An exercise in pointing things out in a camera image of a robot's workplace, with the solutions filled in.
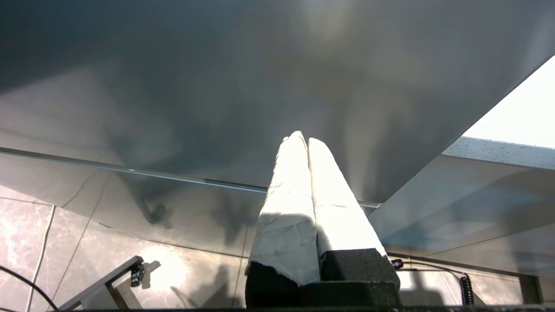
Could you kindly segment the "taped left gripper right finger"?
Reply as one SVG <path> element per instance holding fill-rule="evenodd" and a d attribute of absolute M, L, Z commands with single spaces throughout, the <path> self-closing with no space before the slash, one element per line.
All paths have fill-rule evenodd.
<path fill-rule="evenodd" d="M 400 284 L 390 259 L 327 145 L 309 139 L 321 279 Z"/>

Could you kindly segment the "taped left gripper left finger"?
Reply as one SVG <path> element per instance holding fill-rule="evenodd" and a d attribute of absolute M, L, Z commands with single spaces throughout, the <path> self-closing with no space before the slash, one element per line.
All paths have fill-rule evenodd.
<path fill-rule="evenodd" d="M 300 289 L 321 281 L 308 150 L 300 131 L 279 146 L 245 276 L 247 308 L 298 306 Z"/>

